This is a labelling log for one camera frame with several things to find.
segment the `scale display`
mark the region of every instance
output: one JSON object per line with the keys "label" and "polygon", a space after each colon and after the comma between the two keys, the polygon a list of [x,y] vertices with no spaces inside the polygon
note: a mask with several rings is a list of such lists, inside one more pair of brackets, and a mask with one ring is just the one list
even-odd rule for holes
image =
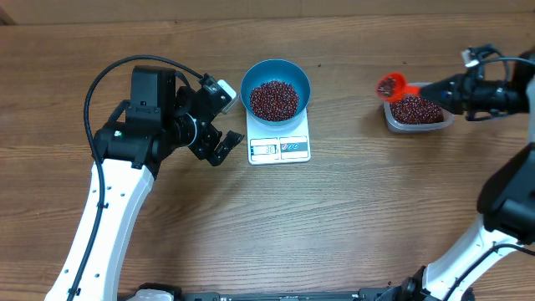
{"label": "scale display", "polygon": [[307,162],[310,138],[306,113],[296,124],[273,129],[247,114],[249,163],[253,165]]}

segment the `black cable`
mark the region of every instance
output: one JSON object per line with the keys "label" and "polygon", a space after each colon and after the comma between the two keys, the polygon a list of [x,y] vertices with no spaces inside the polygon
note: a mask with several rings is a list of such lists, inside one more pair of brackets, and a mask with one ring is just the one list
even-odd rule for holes
{"label": "black cable", "polygon": [[170,59],[165,59],[165,58],[155,56],[155,55],[134,55],[128,58],[118,60],[117,62],[106,67],[106,69],[102,70],[99,76],[97,76],[97,78],[94,79],[93,83],[89,87],[89,91],[87,92],[87,95],[85,96],[85,103],[84,103],[84,127],[85,127],[85,134],[87,135],[87,140],[89,142],[89,147],[91,148],[91,154],[94,157],[94,164],[96,165],[97,172],[99,174],[99,202],[97,205],[97,214],[96,214],[96,217],[94,218],[93,229],[91,230],[91,235],[89,236],[89,241],[87,243],[87,247],[85,248],[84,256],[82,257],[82,262],[80,263],[78,272],[76,273],[76,276],[74,277],[73,286],[69,290],[69,296],[67,297],[67,301],[72,301],[74,299],[74,296],[77,294],[77,291],[79,289],[78,286],[80,284],[80,281],[82,280],[82,275],[84,274],[85,265],[87,264],[89,255],[91,254],[91,249],[93,248],[93,245],[94,245],[94,240],[97,236],[97,231],[99,230],[99,224],[100,224],[100,218],[102,217],[102,211],[104,210],[104,191],[105,191],[104,172],[102,170],[102,162],[100,161],[99,153],[97,152],[97,149],[93,142],[93,134],[91,133],[91,127],[89,126],[89,102],[91,101],[91,96],[93,95],[94,89],[97,87],[97,84],[105,75],[107,75],[109,71],[111,71],[112,69],[114,69],[115,67],[121,64],[130,62],[133,60],[138,60],[138,59],[155,60],[155,61],[171,64],[180,69],[184,69],[185,71],[196,76],[199,79],[202,79],[202,75],[198,74],[192,69],[187,68],[183,64],[179,64]]}
{"label": "black cable", "polygon": [[525,64],[530,64],[535,67],[535,61],[531,61],[529,59],[522,59],[522,58],[513,58],[513,57],[503,57],[503,58],[494,58],[494,59],[486,59],[484,61],[479,62],[479,64],[475,65],[472,68],[476,68],[479,66],[482,66],[484,64],[490,64],[495,62],[506,62],[506,61],[517,61]]}
{"label": "black cable", "polygon": [[477,259],[476,262],[474,262],[454,283],[453,283],[453,286],[450,288],[450,290],[448,291],[448,293],[446,294],[446,296],[444,297],[444,301],[448,301],[448,299],[451,297],[451,295],[453,294],[453,292],[455,292],[455,290],[459,287],[459,285],[461,285],[461,283],[465,280],[465,278],[474,270],[477,268],[477,266],[479,266],[483,261],[485,261],[485,259],[487,259],[487,257],[489,255],[491,255],[492,253],[496,252],[497,250],[503,248],[503,247],[511,247],[517,251],[520,251],[522,253],[525,253],[527,255],[531,255],[531,256],[535,256],[535,251],[532,251],[532,250],[528,250],[524,247],[520,247],[518,245],[515,245],[515,244],[511,244],[511,243],[501,243],[501,244],[497,244],[497,245],[494,245],[493,247],[491,247],[488,251],[486,251],[479,259]]}
{"label": "black cable", "polygon": [[175,72],[175,76],[176,76],[179,80],[181,80],[182,83],[184,83],[188,89],[191,89],[190,82],[187,81],[186,76],[184,76],[184,74],[183,74],[182,72],[180,72],[179,70],[177,70],[177,71]]}
{"label": "black cable", "polygon": [[[498,49],[493,49],[494,52],[500,57],[505,58],[506,56],[502,54],[502,52]],[[511,77],[511,69],[509,68],[508,61],[503,61],[503,67],[505,68],[505,82],[509,81],[509,78]]]}

